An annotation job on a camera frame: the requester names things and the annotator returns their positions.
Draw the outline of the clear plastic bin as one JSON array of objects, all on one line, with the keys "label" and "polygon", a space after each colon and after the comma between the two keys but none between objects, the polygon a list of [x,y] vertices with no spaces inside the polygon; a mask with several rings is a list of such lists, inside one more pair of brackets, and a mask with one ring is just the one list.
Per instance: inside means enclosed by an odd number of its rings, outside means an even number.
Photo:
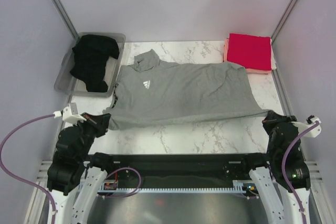
[{"label": "clear plastic bin", "polygon": [[79,33],[62,60],[54,89],[83,97],[111,96],[125,41],[121,33]]}]

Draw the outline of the grey t shirt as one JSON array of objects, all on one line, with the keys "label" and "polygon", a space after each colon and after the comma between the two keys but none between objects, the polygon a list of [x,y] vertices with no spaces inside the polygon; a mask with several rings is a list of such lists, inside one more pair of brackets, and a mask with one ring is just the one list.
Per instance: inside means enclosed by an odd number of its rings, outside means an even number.
[{"label": "grey t shirt", "polygon": [[244,67],[230,62],[167,62],[150,50],[122,66],[109,129],[211,122],[267,114],[255,100]]}]

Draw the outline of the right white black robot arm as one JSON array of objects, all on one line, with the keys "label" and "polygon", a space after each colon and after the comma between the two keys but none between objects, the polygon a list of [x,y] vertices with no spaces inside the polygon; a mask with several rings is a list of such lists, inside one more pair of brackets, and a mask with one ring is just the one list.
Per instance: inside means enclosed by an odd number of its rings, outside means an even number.
[{"label": "right white black robot arm", "polygon": [[310,116],[301,123],[269,111],[262,126],[269,137],[267,152],[253,154],[240,172],[254,182],[269,223],[310,223],[310,172],[300,144],[303,137],[320,134],[320,120]]}]

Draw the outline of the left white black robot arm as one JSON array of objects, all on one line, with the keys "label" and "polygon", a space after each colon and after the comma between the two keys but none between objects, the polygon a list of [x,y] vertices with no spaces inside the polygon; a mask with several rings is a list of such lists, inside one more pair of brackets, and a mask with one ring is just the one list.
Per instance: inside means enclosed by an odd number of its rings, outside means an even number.
[{"label": "left white black robot arm", "polygon": [[107,133],[111,115],[81,116],[84,121],[58,135],[56,152],[47,171],[47,188],[53,197],[48,223],[87,223],[100,185],[115,173],[110,155],[88,155],[95,139]]}]

